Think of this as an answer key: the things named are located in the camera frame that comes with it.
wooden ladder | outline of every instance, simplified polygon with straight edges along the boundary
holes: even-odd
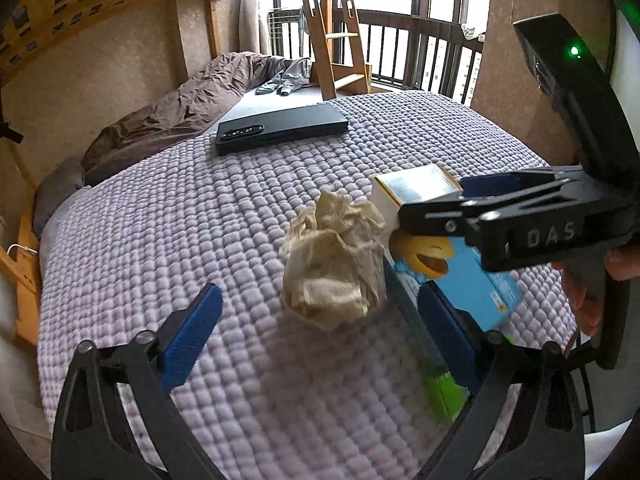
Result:
[[[371,70],[364,59],[356,6],[353,0],[341,1],[346,32],[330,32],[333,26],[332,0],[302,0],[324,100],[335,99],[339,89],[356,94],[368,94],[370,91]],[[340,38],[349,39],[353,66],[332,63],[333,40]]]

crumpled paper bag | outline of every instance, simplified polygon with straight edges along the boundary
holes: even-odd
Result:
[[[282,299],[294,313],[323,330],[365,317],[386,297],[376,240],[385,220],[371,202],[322,191],[291,223],[281,254],[290,253]]]

quilted bedspread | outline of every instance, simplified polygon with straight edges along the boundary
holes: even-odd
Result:
[[[41,304],[38,364],[50,424],[74,348],[128,342],[186,307],[206,282],[223,316],[172,397],[229,479],[411,478],[446,432],[427,404],[420,359],[392,301],[324,333],[280,303],[278,248],[320,189],[364,200],[369,177],[428,162],[456,177],[539,166],[519,140],[427,92],[332,102],[343,137],[217,156],[215,133],[187,140],[86,193],[63,221]],[[520,271],[524,300],[504,326],[519,344],[564,345],[575,328],[547,266]],[[131,427],[161,465],[130,391]],[[485,450],[504,434],[515,394]]]

cartoon mouth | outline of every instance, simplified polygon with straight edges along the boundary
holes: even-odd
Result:
[[[424,254],[416,254],[416,257],[423,265],[434,270],[434,272],[437,272],[438,274],[444,275],[449,272],[449,264],[442,258],[432,258],[431,256],[426,256]]]

ladder rung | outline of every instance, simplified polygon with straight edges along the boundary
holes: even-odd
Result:
[[[364,74],[349,74],[348,76],[343,77],[342,79],[338,79],[338,81],[335,82],[335,89],[339,90],[340,88],[344,88],[351,83],[360,81],[360,79],[364,79]]]
[[[331,32],[325,36],[328,40],[337,40],[338,38],[355,38],[359,34],[357,32]]]

